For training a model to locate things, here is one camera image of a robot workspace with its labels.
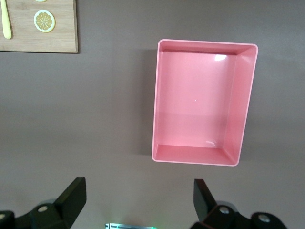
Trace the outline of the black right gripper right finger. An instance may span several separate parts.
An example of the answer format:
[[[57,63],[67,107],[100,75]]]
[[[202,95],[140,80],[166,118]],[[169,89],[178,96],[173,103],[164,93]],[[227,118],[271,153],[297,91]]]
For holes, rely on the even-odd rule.
[[[203,179],[195,179],[193,204],[198,216],[192,229],[285,229],[275,215],[255,212],[248,219],[227,204],[218,204]]]

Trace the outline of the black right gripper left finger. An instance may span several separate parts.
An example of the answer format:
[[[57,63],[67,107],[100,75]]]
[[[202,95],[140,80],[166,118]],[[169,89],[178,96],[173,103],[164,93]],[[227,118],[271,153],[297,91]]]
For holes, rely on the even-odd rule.
[[[28,213],[0,212],[2,229],[70,229],[86,204],[86,179],[75,178],[52,203],[43,203]]]

